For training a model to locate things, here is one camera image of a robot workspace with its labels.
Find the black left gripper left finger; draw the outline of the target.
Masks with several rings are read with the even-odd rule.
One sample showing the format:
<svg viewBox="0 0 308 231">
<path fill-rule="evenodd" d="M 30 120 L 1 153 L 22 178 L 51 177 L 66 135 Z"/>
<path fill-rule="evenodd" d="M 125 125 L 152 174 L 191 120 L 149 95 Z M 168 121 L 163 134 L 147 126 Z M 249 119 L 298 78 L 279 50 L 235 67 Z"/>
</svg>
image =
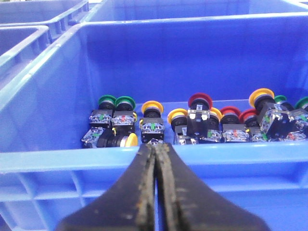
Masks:
<svg viewBox="0 0 308 231">
<path fill-rule="evenodd" d="M 96 200 L 62 219 L 58 231 L 153 231 L 155 156 L 143 144 L 123 175 Z"/>
</svg>

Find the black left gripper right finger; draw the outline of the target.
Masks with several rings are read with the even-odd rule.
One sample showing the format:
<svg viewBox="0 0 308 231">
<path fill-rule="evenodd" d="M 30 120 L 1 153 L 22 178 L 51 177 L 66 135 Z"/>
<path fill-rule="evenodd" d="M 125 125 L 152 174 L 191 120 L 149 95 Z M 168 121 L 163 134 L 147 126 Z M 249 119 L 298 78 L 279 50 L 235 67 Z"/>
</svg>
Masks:
<svg viewBox="0 0 308 231">
<path fill-rule="evenodd" d="M 169 143 L 154 146 L 160 229 L 268 231 L 266 222 L 208 187 Z"/>
</svg>

